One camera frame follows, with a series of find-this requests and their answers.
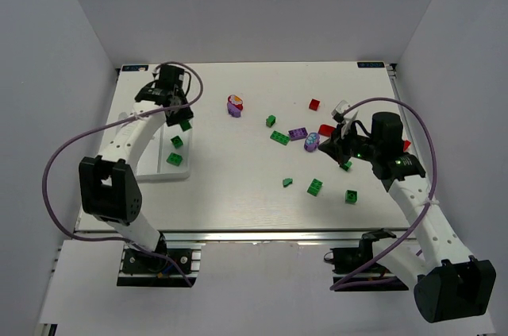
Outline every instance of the small toy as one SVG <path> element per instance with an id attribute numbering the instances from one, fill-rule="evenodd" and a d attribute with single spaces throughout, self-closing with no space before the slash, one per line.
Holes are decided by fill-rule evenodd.
<path id="1" fill-rule="evenodd" d="M 289 137 L 291 141 L 305 139 L 307 137 L 307 130 L 305 127 L 292 129 L 289 131 Z"/>
<path id="2" fill-rule="evenodd" d="M 307 189 L 307 193 L 310 193 L 314 197 L 316 197 L 321 190 L 321 187 L 323 186 L 323 183 L 319 180 L 312 180 L 312 183 L 310 183 L 309 189 Z"/>
<path id="3" fill-rule="evenodd" d="M 293 183 L 293 179 L 284 179 L 283 187 L 289 187 Z"/>
<path id="4" fill-rule="evenodd" d="M 228 96 L 228 103 L 231 103 L 240 111 L 244 109 L 244 101 L 238 98 L 236 95 Z"/>
<path id="5" fill-rule="evenodd" d="M 270 115 L 270 116 L 267 118 L 267 127 L 270 127 L 270 128 L 271 128 L 274 124 L 275 124 L 275 116 Z"/>
<path id="6" fill-rule="evenodd" d="M 317 133 L 322 136 L 330 137 L 335 127 L 328 126 L 327 124 L 321 124 Z"/>
<path id="7" fill-rule="evenodd" d="M 270 138 L 282 145 L 287 145 L 287 143 L 289 143 L 289 137 L 277 131 L 273 131 Z"/>
<path id="8" fill-rule="evenodd" d="M 318 100 L 316 100 L 316 99 L 312 99 L 312 100 L 310 101 L 309 108 L 310 108 L 311 110 L 317 111 L 317 110 L 318 110 L 318 107 L 319 107 L 319 103 L 320 103 L 320 102 L 319 102 Z"/>
<path id="9" fill-rule="evenodd" d="M 307 139 L 305 139 L 305 143 L 303 144 L 303 148 L 308 152 L 313 152 L 319 145 L 319 135 L 315 132 L 309 133 Z"/>
<path id="10" fill-rule="evenodd" d="M 348 161 L 346 164 L 339 165 L 342 169 L 344 169 L 346 172 L 351 168 L 352 162 Z"/>
<path id="11" fill-rule="evenodd" d="M 234 118 L 239 118 L 241 116 L 241 110 L 230 102 L 228 102 L 228 112 Z"/>
<path id="12" fill-rule="evenodd" d="M 183 132 L 189 130 L 192 128 L 191 123 L 188 120 L 184 120 L 183 122 L 180 122 L 180 128 Z"/>
<path id="13" fill-rule="evenodd" d="M 356 191 L 346 191 L 346 203 L 356 203 L 358 201 L 358 193 Z"/>
<path id="14" fill-rule="evenodd" d="M 409 140 L 404 140 L 404 148 L 402 148 L 402 151 L 405 152 L 410 147 L 411 142 Z"/>
<path id="15" fill-rule="evenodd" d="M 182 160 L 183 158 L 180 155 L 177 155 L 176 153 L 170 153 L 166 162 L 176 167 L 179 167 L 180 164 L 182 163 Z"/>
<path id="16" fill-rule="evenodd" d="M 175 149 L 180 148 L 183 145 L 182 139 L 180 139 L 180 136 L 175 136 L 171 139 L 171 143 L 173 143 L 173 146 Z"/>

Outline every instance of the gray wall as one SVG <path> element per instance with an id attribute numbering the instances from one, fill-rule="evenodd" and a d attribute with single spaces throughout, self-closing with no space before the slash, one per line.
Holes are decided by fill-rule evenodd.
<path id="1" fill-rule="evenodd" d="M 507 64 L 508 0 L 432 0 L 398 74 L 402 98 L 436 143 L 443 211 L 496 267 L 490 311 L 500 334 L 508 334 Z"/>
<path id="2" fill-rule="evenodd" d="M 79 0 L 115 65 L 397 61 L 430 0 Z"/>
<path id="3" fill-rule="evenodd" d="M 115 74 L 77 0 L 0 0 L 0 334 L 31 335 L 62 237 L 40 179 L 52 151 L 105 121 Z M 71 228 L 77 166 L 94 139 L 57 161 L 50 194 Z"/>

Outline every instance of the robotic arm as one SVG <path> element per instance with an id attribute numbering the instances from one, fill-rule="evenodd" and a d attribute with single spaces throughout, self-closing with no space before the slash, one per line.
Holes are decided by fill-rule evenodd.
<path id="1" fill-rule="evenodd" d="M 397 114 L 378 112 L 372 116 L 371 133 L 356 120 L 347 119 L 341 105 L 333 112 L 338 122 L 331 138 L 319 150 L 342 165 L 351 157 L 366 160 L 388 194 L 413 224 L 428 200 L 425 171 L 417 157 L 403 151 L 402 122 Z M 366 136 L 357 133 L 360 126 Z M 405 247 L 397 247 L 379 260 L 410 290 L 421 315 L 439 322 L 483 315 L 495 281 L 489 261 L 478 261 L 456 236 L 437 203 L 414 231 L 425 260 Z M 364 234 L 353 267 L 359 267 L 384 251 L 395 236 L 386 230 Z"/>
<path id="2" fill-rule="evenodd" d="M 187 104 L 182 89 L 183 77 L 182 68 L 162 65 L 159 78 L 137 94 L 130 116 Z M 173 126 L 193 117 L 189 107 L 151 114 L 123 125 L 95 158 L 84 157 L 79 164 L 79 182 L 85 213 L 106 222 L 144 249 L 166 255 L 164 236 L 140 212 L 143 198 L 135 171 L 146 146 L 165 122 Z M 166 263 L 159 258 L 143 258 L 144 265 L 151 271 L 159 271 Z"/>

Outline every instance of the purple and blue toy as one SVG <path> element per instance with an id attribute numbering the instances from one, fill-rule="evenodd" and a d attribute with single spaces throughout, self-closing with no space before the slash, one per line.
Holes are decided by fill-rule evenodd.
<path id="1" fill-rule="evenodd" d="M 305 139 L 303 148 L 305 148 L 305 150 L 308 152 L 313 152 L 316 150 L 318 145 L 319 145 L 319 135 L 315 132 L 311 132 L 309 133 L 309 136 L 307 136 L 307 139 Z"/>
<path id="2" fill-rule="evenodd" d="M 228 102 L 228 112 L 234 118 L 239 118 L 241 115 L 241 110 L 237 108 L 234 104 Z"/>
<path id="3" fill-rule="evenodd" d="M 307 130 L 305 127 L 292 129 L 289 131 L 289 138 L 291 141 L 305 139 L 307 137 Z"/>

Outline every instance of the green cube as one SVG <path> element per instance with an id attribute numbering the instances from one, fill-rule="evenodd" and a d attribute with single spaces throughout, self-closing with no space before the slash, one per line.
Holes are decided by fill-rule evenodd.
<path id="1" fill-rule="evenodd" d="M 270 115 L 268 118 L 267 118 L 267 127 L 270 127 L 273 126 L 275 124 L 275 116 L 273 115 Z"/>
<path id="2" fill-rule="evenodd" d="M 184 120 L 183 122 L 180 122 L 180 128 L 183 132 L 187 131 L 188 129 L 191 129 L 191 123 L 188 120 Z"/>
<path id="3" fill-rule="evenodd" d="M 277 132 L 277 131 L 273 131 L 270 138 L 272 140 L 277 141 L 278 143 L 280 143 L 282 145 L 287 145 L 287 143 L 289 143 L 289 136 L 286 136 L 286 135 L 284 135 L 280 132 Z"/>
<path id="4" fill-rule="evenodd" d="M 358 193 L 356 191 L 346 191 L 346 203 L 355 203 L 358 201 Z"/>
<path id="5" fill-rule="evenodd" d="M 319 191 L 321 190 L 321 187 L 323 186 L 323 183 L 319 180 L 312 180 L 312 183 L 310 183 L 309 189 L 307 189 L 307 193 L 310 193 L 314 197 L 318 195 Z"/>
<path id="6" fill-rule="evenodd" d="M 283 187 L 288 187 L 293 183 L 293 179 L 284 179 L 283 180 Z"/>
<path id="7" fill-rule="evenodd" d="M 348 161 L 346 164 L 342 164 L 341 168 L 347 172 L 351 168 L 351 165 L 352 165 L 352 162 Z"/>
<path id="8" fill-rule="evenodd" d="M 183 158 L 180 155 L 177 155 L 176 153 L 171 153 L 169 157 L 166 159 L 166 162 L 174 165 L 176 167 L 179 167 L 182 163 Z"/>
<path id="9" fill-rule="evenodd" d="M 183 145 L 183 141 L 180 139 L 180 136 L 173 137 L 171 139 L 171 143 L 173 143 L 176 149 L 180 148 Z"/>

